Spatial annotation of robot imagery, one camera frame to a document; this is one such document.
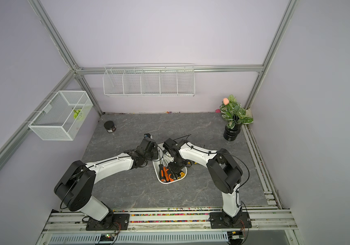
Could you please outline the white plastic storage box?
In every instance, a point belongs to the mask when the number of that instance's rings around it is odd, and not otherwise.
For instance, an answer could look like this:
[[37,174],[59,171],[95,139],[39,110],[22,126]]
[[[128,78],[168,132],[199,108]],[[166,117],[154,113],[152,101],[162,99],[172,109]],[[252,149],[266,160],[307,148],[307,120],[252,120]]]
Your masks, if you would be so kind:
[[158,145],[158,159],[153,160],[156,177],[161,184],[172,184],[182,180],[187,175],[187,167],[181,161],[176,163],[175,158],[163,146]]

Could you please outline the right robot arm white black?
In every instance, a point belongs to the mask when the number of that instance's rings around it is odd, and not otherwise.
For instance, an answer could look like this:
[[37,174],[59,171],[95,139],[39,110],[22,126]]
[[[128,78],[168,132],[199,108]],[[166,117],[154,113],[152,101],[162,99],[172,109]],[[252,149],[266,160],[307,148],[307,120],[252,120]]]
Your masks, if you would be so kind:
[[186,173],[186,166],[192,163],[207,168],[213,183],[222,192],[224,215],[234,218],[241,214],[236,191],[241,186],[243,171],[226,149],[208,150],[186,140],[178,143],[170,138],[163,147],[164,159],[170,161],[168,166],[176,176]]

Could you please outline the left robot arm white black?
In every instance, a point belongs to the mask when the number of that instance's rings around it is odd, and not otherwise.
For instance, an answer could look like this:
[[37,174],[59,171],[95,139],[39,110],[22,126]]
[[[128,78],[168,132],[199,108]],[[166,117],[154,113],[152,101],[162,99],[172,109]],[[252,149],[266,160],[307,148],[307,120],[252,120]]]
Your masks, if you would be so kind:
[[69,166],[54,188],[55,195],[67,209],[82,212],[89,218],[109,225],[113,222],[113,211],[92,195],[94,185],[104,178],[122,171],[144,167],[148,162],[164,157],[161,147],[146,137],[134,150],[105,160],[83,163],[78,160]]

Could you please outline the orange black large screwdriver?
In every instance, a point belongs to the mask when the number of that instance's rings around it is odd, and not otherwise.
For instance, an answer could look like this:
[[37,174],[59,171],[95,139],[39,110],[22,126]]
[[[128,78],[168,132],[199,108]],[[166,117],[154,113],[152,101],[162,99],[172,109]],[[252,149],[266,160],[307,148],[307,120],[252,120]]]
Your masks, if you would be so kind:
[[159,164],[159,179],[161,182],[166,183],[165,171],[162,164]]

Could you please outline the small black jar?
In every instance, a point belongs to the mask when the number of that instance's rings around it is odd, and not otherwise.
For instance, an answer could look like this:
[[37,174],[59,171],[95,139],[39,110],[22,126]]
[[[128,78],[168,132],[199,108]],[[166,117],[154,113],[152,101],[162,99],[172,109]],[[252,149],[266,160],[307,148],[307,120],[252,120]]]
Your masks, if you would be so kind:
[[106,121],[103,126],[108,133],[113,133],[116,131],[116,125],[111,120]]

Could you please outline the artificial green potted plant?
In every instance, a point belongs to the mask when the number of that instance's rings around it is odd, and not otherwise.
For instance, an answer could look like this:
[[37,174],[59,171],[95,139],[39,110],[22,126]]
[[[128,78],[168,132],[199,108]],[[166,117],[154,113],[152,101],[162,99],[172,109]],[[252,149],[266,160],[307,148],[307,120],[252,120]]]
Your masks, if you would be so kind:
[[254,122],[252,114],[242,107],[234,95],[223,98],[219,111],[226,122],[224,139],[227,141],[235,141],[240,133],[241,126]]

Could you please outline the green object in basket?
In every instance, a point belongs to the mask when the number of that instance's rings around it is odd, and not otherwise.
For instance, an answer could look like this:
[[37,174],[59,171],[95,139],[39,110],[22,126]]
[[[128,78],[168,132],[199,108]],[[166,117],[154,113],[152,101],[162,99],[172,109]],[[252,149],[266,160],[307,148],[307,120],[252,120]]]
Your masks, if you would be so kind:
[[75,120],[82,120],[83,119],[83,113],[81,109],[73,110],[73,118]]

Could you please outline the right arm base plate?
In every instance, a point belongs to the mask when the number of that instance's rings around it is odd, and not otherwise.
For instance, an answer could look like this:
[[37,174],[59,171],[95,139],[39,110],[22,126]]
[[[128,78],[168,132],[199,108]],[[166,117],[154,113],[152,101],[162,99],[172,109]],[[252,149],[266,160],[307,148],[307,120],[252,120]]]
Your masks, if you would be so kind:
[[252,228],[250,216],[247,212],[240,211],[231,217],[225,212],[209,213],[209,221],[212,229],[248,229]]

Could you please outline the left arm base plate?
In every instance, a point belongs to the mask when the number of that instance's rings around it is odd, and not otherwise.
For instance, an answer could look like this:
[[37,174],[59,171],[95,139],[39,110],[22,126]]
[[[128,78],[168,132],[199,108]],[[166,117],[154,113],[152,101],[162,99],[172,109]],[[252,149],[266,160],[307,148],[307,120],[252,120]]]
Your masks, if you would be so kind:
[[128,213],[109,213],[103,220],[89,218],[87,231],[127,230],[131,215]]

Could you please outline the aluminium frame rail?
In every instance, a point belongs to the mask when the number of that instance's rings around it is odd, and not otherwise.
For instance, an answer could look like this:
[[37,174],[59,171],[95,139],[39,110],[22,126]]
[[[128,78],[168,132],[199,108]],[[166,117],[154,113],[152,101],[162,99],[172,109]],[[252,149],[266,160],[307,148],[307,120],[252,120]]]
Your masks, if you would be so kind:
[[103,67],[81,67],[76,70],[78,75],[103,75],[105,72],[124,71],[186,71],[194,72],[262,72],[263,65],[194,65],[194,64],[135,64],[135,65],[105,65]]

